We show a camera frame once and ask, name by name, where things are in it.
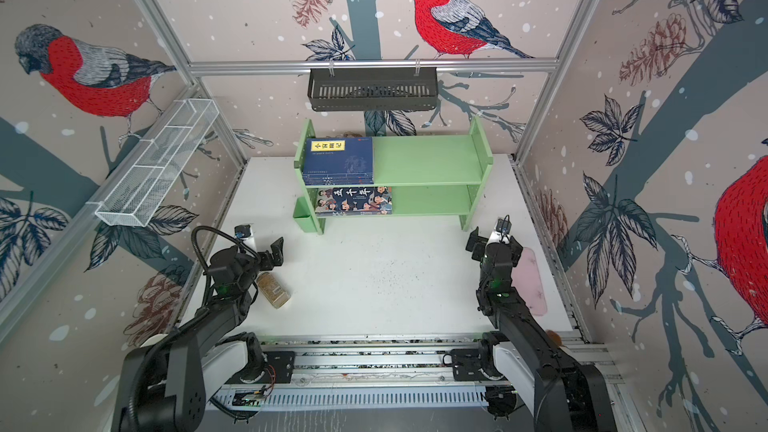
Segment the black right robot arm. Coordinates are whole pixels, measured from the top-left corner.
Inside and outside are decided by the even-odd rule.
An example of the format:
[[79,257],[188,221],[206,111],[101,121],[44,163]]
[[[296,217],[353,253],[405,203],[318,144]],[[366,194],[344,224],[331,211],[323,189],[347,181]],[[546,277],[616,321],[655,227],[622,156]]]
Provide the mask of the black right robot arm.
[[566,353],[535,320],[513,285],[523,247],[514,237],[473,230],[466,250],[480,264],[478,311],[494,327],[483,335],[481,369],[514,387],[536,431],[615,431],[612,402],[601,372]]

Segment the blue book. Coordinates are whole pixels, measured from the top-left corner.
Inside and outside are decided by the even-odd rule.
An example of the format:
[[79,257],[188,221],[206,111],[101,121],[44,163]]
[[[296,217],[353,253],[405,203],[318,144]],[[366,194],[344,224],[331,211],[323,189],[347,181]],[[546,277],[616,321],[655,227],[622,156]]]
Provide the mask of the blue book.
[[302,179],[308,186],[372,185],[374,142],[371,137],[310,138],[305,142]]

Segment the colourful illustrated large book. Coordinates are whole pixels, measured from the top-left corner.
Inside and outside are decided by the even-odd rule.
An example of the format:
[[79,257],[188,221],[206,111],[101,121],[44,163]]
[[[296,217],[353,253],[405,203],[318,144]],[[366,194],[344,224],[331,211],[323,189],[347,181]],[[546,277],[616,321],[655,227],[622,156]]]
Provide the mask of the colourful illustrated large book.
[[336,187],[320,189],[314,199],[319,217],[389,215],[393,212],[391,187]]

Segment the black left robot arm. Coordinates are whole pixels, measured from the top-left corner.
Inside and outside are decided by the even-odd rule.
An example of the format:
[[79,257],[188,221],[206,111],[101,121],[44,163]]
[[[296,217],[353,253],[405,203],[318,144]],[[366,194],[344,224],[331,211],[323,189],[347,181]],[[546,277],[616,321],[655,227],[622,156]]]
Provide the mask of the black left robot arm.
[[284,240],[257,251],[240,237],[197,226],[191,245],[203,268],[202,304],[193,318],[124,359],[112,415],[113,431],[194,431],[212,405],[248,422],[216,398],[233,376],[257,379],[267,359],[253,333],[234,330],[256,301],[260,276],[284,263]]

